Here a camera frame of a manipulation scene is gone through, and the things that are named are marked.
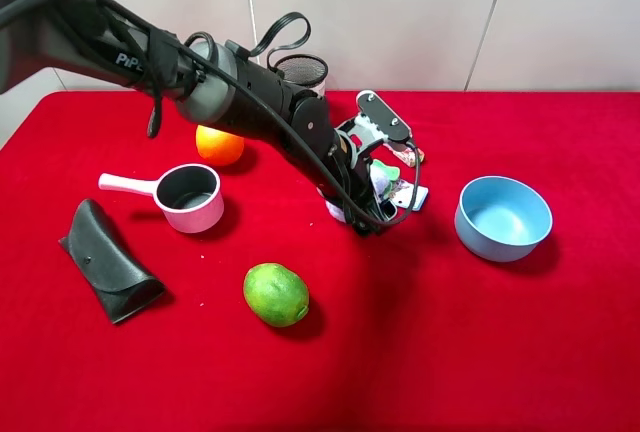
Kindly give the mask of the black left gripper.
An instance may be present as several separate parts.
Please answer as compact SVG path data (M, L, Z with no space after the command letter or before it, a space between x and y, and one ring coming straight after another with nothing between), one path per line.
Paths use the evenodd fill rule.
M332 146L326 156L326 166L334 174L340 188L331 191L320 186L318 192L325 201L337 206L344 213L345 222L356 233L366 236L380 233L397 221L398 211L391 218L391 206L382 205L373 186L371 165L374 159L371 153L383 143L372 144L368 147L351 133L354 119L340 124L335 132L340 143Z

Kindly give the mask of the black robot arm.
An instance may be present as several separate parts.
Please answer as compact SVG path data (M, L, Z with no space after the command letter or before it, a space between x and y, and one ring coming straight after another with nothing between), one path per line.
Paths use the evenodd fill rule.
M180 40L115 0L1 0L2 89L45 68L147 94L149 137L171 100L191 123L270 144L359 234L395 224L368 160L331 125L327 100L253 63L235 43L208 34Z

